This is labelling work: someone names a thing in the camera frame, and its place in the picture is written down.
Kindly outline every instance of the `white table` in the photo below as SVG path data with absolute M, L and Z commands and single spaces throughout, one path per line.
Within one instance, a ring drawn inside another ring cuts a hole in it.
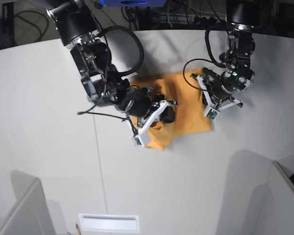
M 137 35 L 146 53 L 137 76 L 208 59 L 203 31 Z M 122 71 L 137 54 L 130 39 L 118 47 L 120 37 L 112 35 L 109 43 Z M 0 51 L 0 176 L 7 183 L 5 175 L 19 169 L 40 177 L 72 233 L 78 212 L 108 212 L 139 215 L 144 235 L 240 234 L 251 194 L 267 182 L 271 161 L 294 155 L 294 39 L 254 39 L 256 80 L 240 96 L 244 107 L 223 111 L 211 132 L 175 138 L 162 152 L 133 147 L 130 130 L 117 119 L 95 117 L 93 129 L 93 117 L 75 115 L 89 104 L 60 41 Z M 226 50 L 226 34 L 212 32 L 211 44 L 217 58 Z M 203 65 L 214 68 L 192 66 Z M 120 115 L 113 107 L 96 111 Z

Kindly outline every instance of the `orange cloth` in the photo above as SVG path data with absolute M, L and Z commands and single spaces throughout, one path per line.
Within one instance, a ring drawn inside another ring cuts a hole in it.
M 202 75 L 202 69 L 189 70 L 185 77 L 196 87 L 198 82 L 190 77 L 191 73 Z M 203 114 L 202 92 L 189 86 L 184 78 L 183 72 L 155 76 L 148 81 L 133 81 L 132 85 L 140 87 L 153 87 L 153 93 L 164 94 L 166 100 L 177 100 L 178 107 L 175 108 L 175 122 L 157 122 L 148 129 L 151 141 L 147 147 L 164 150 L 172 141 L 173 137 L 190 133 L 210 131 L 210 119 Z

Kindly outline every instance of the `blue object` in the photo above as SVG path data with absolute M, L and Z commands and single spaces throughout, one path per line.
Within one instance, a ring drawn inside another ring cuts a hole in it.
M 100 0 L 105 6 L 163 6 L 167 0 Z

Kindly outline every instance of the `white tabletop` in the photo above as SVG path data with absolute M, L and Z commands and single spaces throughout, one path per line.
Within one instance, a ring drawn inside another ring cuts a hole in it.
M 146 53 L 137 77 L 208 59 L 203 31 L 137 35 Z M 137 50 L 130 39 L 121 48 L 121 37 L 111 35 L 109 43 L 123 71 L 135 63 Z M 107 212 L 104 186 L 108 213 L 139 215 L 142 234 L 239 234 L 271 160 L 294 155 L 294 39 L 254 39 L 256 79 L 240 95 L 244 107 L 223 111 L 211 132 L 175 138 L 164 151 L 134 147 L 117 119 L 95 117 L 95 130 L 93 117 L 75 115 L 89 104 L 59 40 L 0 51 L 0 176 L 7 182 L 18 169 L 42 178 L 46 198 L 60 205 L 72 233 L 78 212 Z M 212 32 L 211 44 L 218 58 L 226 34 Z M 120 115 L 113 107 L 96 111 Z

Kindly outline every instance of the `pencil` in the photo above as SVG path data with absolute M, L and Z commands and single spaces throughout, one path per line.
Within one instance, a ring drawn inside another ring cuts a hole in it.
M 77 230 L 77 235 L 82 235 L 82 234 L 80 233 L 80 229 L 79 229 L 78 224 L 76 224 L 76 230 Z

